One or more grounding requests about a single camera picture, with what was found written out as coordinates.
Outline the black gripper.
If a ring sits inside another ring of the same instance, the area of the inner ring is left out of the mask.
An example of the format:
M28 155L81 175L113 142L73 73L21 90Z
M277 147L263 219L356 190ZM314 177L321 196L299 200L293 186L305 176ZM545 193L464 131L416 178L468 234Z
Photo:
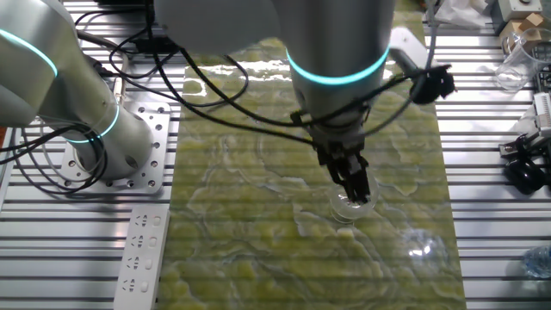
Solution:
M364 142L336 142L317 146L316 153L321 166L330 167L331 178L340 185L352 202L367 203L370 201L368 182L368 161L362 156ZM348 158L354 158L354 172L342 164L337 164Z

